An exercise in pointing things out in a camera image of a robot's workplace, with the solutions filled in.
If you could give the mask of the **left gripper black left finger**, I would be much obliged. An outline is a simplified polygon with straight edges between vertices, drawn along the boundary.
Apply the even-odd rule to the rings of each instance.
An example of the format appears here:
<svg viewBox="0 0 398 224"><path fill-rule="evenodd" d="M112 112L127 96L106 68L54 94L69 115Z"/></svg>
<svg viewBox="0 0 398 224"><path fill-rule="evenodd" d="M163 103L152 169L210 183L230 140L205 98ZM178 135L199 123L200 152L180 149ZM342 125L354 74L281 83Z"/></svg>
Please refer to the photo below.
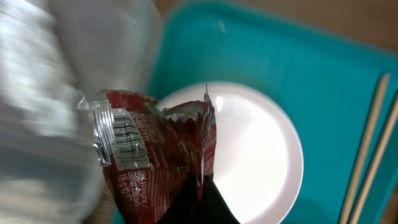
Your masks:
<svg viewBox="0 0 398 224"><path fill-rule="evenodd" d="M157 224L197 224L197 207L196 177L190 175Z"/></svg>

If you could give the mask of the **white round plate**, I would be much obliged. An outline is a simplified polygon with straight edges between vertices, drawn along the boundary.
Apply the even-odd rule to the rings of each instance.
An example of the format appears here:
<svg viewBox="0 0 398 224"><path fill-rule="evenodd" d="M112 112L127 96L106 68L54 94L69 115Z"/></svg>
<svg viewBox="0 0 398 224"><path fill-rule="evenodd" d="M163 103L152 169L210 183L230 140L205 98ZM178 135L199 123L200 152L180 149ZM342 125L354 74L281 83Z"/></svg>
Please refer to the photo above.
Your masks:
<svg viewBox="0 0 398 224"><path fill-rule="evenodd" d="M161 99L159 108L202 100L215 108L217 143L213 181L240 223L281 223L303 179L303 152L295 126L268 96L231 82L190 85Z"/></svg>

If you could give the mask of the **red snack wrapper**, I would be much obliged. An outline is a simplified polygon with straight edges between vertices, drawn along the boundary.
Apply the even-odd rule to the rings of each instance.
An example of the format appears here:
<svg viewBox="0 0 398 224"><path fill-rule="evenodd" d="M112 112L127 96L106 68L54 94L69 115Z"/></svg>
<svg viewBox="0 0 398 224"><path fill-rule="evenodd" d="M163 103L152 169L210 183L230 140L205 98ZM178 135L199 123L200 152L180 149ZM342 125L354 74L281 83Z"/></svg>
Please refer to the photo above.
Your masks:
<svg viewBox="0 0 398 224"><path fill-rule="evenodd" d="M213 172L215 109L209 95L171 108L125 90L103 90L99 101L80 100L93 117L93 145L105 181L126 223L156 223L186 180L201 199Z"/></svg>

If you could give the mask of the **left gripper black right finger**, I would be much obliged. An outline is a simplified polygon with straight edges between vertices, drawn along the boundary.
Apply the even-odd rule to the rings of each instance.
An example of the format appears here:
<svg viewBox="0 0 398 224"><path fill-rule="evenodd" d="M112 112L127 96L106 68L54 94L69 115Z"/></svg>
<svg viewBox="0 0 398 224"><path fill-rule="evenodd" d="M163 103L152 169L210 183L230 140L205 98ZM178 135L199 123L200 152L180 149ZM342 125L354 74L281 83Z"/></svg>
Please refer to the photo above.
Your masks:
<svg viewBox="0 0 398 224"><path fill-rule="evenodd" d="M204 176L203 195L197 206L195 223L239 224L208 175Z"/></svg>

